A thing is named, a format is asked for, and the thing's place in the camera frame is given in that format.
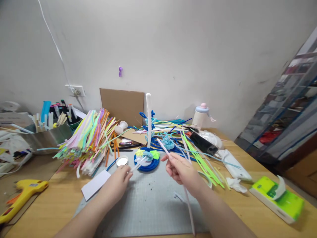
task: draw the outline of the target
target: white bottle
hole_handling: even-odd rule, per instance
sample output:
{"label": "white bottle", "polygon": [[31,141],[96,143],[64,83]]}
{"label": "white bottle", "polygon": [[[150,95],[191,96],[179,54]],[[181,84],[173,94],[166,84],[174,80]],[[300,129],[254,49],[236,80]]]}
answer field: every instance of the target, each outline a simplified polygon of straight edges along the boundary
{"label": "white bottle", "polygon": [[212,122],[216,121],[209,114],[209,108],[206,106],[206,103],[202,103],[200,106],[196,107],[192,124],[197,126],[197,129],[200,130],[202,128],[206,114]]}

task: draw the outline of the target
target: smartphone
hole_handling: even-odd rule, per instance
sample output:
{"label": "smartphone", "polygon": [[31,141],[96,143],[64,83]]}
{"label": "smartphone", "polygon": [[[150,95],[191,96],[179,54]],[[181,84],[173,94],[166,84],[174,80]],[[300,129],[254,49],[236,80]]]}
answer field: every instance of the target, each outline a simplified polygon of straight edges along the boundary
{"label": "smartphone", "polygon": [[197,146],[198,149],[206,154],[214,155],[219,150],[217,146],[215,146],[213,143],[208,141],[197,132],[192,132],[192,135],[189,137],[189,139],[192,140],[192,142],[194,143],[194,145]]}

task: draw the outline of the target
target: electrical outlet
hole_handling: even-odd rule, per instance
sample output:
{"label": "electrical outlet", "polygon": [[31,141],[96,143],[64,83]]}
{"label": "electrical outlet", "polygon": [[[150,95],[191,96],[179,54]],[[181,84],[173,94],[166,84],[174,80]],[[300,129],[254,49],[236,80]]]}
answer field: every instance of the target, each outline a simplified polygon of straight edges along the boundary
{"label": "electrical outlet", "polygon": [[75,85],[65,85],[69,92],[70,92],[70,96],[74,97],[74,93],[78,96],[78,97],[85,97],[85,91],[84,91],[84,87],[83,86],[75,86]]}

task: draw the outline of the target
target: gray cutting mat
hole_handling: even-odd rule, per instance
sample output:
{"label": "gray cutting mat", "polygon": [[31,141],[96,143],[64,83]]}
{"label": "gray cutting mat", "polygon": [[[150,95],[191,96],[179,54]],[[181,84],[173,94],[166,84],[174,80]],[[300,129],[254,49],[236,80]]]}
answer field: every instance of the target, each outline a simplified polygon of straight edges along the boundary
{"label": "gray cutting mat", "polygon": [[[134,152],[128,156],[134,166]],[[97,228],[95,237],[127,237],[191,233],[187,204],[174,198],[174,191],[186,200],[182,185],[178,185],[165,171],[166,162],[160,162],[154,171],[135,171],[123,198],[111,209]],[[117,169],[114,165],[109,172]],[[189,194],[196,232],[208,232],[202,211]],[[86,205],[83,198],[75,215]]]}

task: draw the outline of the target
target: forearm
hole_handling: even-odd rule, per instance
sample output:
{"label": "forearm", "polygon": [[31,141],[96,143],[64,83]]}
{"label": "forearm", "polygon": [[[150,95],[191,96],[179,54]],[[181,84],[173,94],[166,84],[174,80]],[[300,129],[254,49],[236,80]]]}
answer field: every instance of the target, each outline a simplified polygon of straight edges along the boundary
{"label": "forearm", "polygon": [[234,211],[210,188],[197,196],[213,237],[256,237]]}
{"label": "forearm", "polygon": [[96,229],[107,212],[110,204],[102,201],[101,196],[96,196],[90,201],[66,226],[64,226],[55,238],[87,238],[93,237]]}

